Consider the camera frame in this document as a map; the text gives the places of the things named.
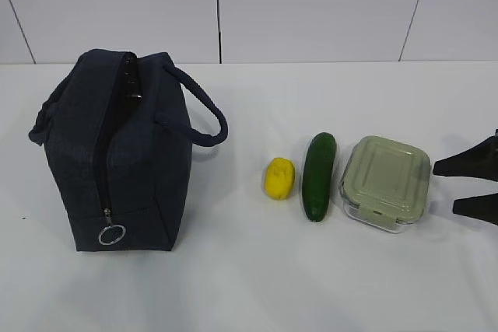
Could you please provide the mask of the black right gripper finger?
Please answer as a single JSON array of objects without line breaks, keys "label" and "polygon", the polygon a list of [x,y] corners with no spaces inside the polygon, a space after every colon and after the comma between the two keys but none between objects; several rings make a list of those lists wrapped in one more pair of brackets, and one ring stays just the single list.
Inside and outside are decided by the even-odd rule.
[{"label": "black right gripper finger", "polygon": [[497,182],[497,131],[464,152],[436,161],[433,175],[462,176]]},{"label": "black right gripper finger", "polygon": [[498,194],[489,194],[455,200],[452,212],[498,225]]}]

